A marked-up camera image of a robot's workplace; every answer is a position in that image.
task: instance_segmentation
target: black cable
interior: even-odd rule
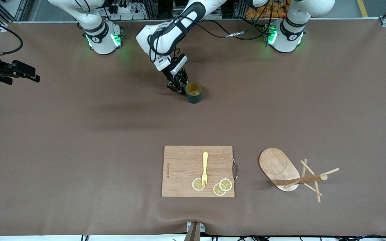
[[[180,48],[177,48],[177,46],[175,46],[173,58],[175,58],[175,56],[177,56],[177,55],[180,53],[180,51],[181,51],[181,49],[180,49]]]
[[[91,10],[90,10],[90,6],[89,6],[89,3],[87,3],[87,1],[86,0],[83,0],[85,3],[86,3],[86,5],[87,5],[87,8],[89,9],[87,12],[90,12]]]
[[[107,9],[104,8],[104,11],[105,11],[105,15],[107,16],[107,19],[110,20],[110,17],[108,16],[108,13],[107,13]]]
[[[141,8],[143,8],[149,15],[153,16],[153,17],[159,17],[158,15],[155,15],[151,12],[149,12],[142,4],[139,4],[141,6]]]
[[[274,1],[275,1],[275,0],[272,0],[271,9],[273,9]],[[266,8],[263,9],[262,13],[259,15],[259,17],[257,18],[257,20],[253,23],[253,26],[256,25],[257,21],[258,21],[259,18],[262,16],[262,14],[264,13],[265,9],[266,9]],[[179,15],[179,16],[177,16],[176,18],[174,18],[173,21],[175,22],[175,21],[179,20],[179,18],[187,18],[187,19],[190,20],[192,23],[194,23],[195,25],[197,25],[197,26],[199,26],[201,29],[203,29],[205,32],[207,32],[208,34],[210,34],[210,35],[212,35],[212,36],[214,36],[214,37],[216,37],[216,38],[227,38],[227,36],[218,36],[218,35],[216,35],[216,34],[210,32],[208,29],[205,29],[205,27],[202,26],[200,23],[202,23],[202,22],[212,22],[212,23],[215,23],[215,24],[218,25],[225,33],[227,33],[228,35],[231,35],[231,33],[229,33],[223,26],[221,26],[220,23],[218,23],[217,21],[214,21],[214,20],[208,20],[208,19],[207,19],[207,20],[200,20],[199,22],[197,22],[197,21],[195,21],[195,20],[193,20],[193,19],[191,19],[191,18],[189,18],[189,17],[187,17],[187,16]],[[258,36],[256,36],[256,37],[253,37],[253,38],[240,38],[240,37],[237,37],[237,36],[232,36],[232,37],[234,37],[234,38],[236,38],[236,39],[239,39],[239,40],[254,40],[254,39],[260,38],[261,36],[263,36],[263,35],[268,31],[271,21],[272,21],[272,16],[270,16],[270,18],[269,18],[269,23],[268,23],[266,29],[265,29],[263,32],[260,32],[260,35],[258,35]],[[163,53],[159,53],[157,50],[158,50],[158,46],[159,46],[159,38],[163,35],[163,33],[164,33],[165,29],[167,28],[167,26],[165,26],[163,29],[160,30],[159,35],[158,35],[158,37],[157,37],[157,40],[156,40],[156,47],[154,48],[155,51],[153,51],[153,52],[155,53],[155,55],[154,55],[154,60],[151,59],[151,44],[150,44],[150,37],[151,37],[151,35],[149,35],[149,36],[147,37],[147,42],[148,42],[148,45],[150,46],[150,49],[149,49],[149,52],[148,52],[148,56],[149,56],[149,59],[150,59],[150,61],[151,61],[152,63],[154,63],[154,62],[156,61],[157,55],[165,55],[165,54],[163,54]]]
[[[269,5],[269,1],[266,3],[266,6],[263,8],[262,12],[261,12],[260,15],[257,17],[256,21],[253,22],[253,25],[252,25],[249,29],[247,29],[246,31],[244,31],[244,33],[250,31],[250,29],[252,29],[253,26],[256,26],[256,24],[257,24],[257,22],[259,21],[260,17],[265,13],[266,8],[268,7],[268,5]]]
[[[167,0],[167,5],[166,5],[166,9],[167,9],[167,14],[170,18],[174,18],[174,16],[172,15],[172,13],[170,12],[171,11],[171,4],[173,2],[171,0]]]
[[[127,31],[129,30],[129,26],[130,26],[130,22],[131,22],[131,21],[132,21],[132,20],[129,20],[129,23],[127,24],[127,27],[126,27],[126,31],[123,32],[123,37],[126,36]]]
[[[17,48],[14,49],[14,50],[11,50],[11,51],[3,52],[3,55],[9,55],[9,54],[12,54],[12,53],[15,53],[15,52],[19,51],[19,50],[23,47],[23,40],[22,40],[22,38],[20,38],[19,35],[17,35],[17,34],[16,34],[15,32],[13,32],[13,31],[11,31],[10,29],[7,29],[5,26],[2,26],[1,24],[0,24],[0,27],[3,28],[3,29],[5,29],[5,30],[7,30],[8,32],[11,32],[11,33],[12,33],[14,36],[16,36],[16,38],[18,38],[19,41],[20,41],[19,47],[17,47]]]
[[[79,6],[79,7],[81,7],[81,8],[83,8],[83,6],[81,6],[80,5],[80,3],[78,3],[78,1],[77,0],[74,0],[75,1],[75,3]],[[86,0],[84,0],[84,2],[86,3],[86,5],[87,5],[87,8],[89,9],[89,11],[88,12],[90,12],[90,6],[89,6],[89,3],[87,3],[87,1]]]
[[[248,19],[245,19],[242,17],[237,17],[237,18],[244,20],[246,23],[253,24],[253,22],[248,21]],[[256,26],[265,27],[265,25],[263,24],[256,24]]]

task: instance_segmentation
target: dark green cup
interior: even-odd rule
[[[187,100],[192,104],[199,103],[202,99],[202,85],[198,82],[190,82],[186,85]]]

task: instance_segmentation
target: brown table surface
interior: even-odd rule
[[[204,86],[196,105],[166,88],[135,41],[142,26],[102,56],[75,24],[10,24],[24,47],[3,60],[33,65],[41,83],[0,84],[0,235],[177,233],[188,221],[213,235],[386,235],[378,20],[310,21],[288,54],[195,27],[178,47]],[[17,44],[0,34],[0,51]],[[236,198],[161,197],[164,145],[232,145]],[[321,204],[305,186],[272,186],[258,165],[269,147],[299,170],[303,158],[340,168],[320,184]]]

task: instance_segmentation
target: cutting board handle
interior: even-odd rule
[[[233,166],[235,167],[235,174],[233,175],[235,178],[233,179],[233,183],[236,183],[236,180],[238,178],[238,165],[236,164],[235,159],[233,159]]]

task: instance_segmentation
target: fork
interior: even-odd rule
[[[203,152],[203,174],[202,174],[202,186],[206,187],[208,183],[208,175],[206,174],[206,166],[208,165],[208,152]]]

